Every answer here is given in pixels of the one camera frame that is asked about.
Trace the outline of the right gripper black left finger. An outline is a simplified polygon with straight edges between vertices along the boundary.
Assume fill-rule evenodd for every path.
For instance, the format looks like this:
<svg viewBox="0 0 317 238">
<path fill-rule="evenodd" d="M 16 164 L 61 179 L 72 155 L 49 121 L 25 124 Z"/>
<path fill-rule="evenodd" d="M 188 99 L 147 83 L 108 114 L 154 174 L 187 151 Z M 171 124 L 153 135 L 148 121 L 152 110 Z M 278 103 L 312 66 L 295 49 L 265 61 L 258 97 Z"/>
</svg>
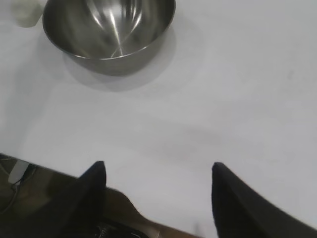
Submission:
<svg viewBox="0 0 317 238">
<path fill-rule="evenodd" d="M 97 223 L 102 216 L 106 169 L 95 162 L 81 177 L 50 202 L 57 238 L 98 238 Z"/>
</svg>

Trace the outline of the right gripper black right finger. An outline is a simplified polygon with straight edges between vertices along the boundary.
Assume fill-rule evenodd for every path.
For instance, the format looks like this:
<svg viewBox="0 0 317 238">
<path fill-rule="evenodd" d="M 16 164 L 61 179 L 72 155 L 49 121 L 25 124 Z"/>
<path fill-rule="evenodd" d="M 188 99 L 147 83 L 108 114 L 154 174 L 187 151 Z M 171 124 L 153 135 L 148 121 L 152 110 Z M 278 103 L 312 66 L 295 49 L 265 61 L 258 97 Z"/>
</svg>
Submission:
<svg viewBox="0 0 317 238">
<path fill-rule="evenodd" d="M 315 238 L 316 229 L 280 210 L 225 164 L 212 167 L 211 204 L 220 238 Z"/>
</svg>

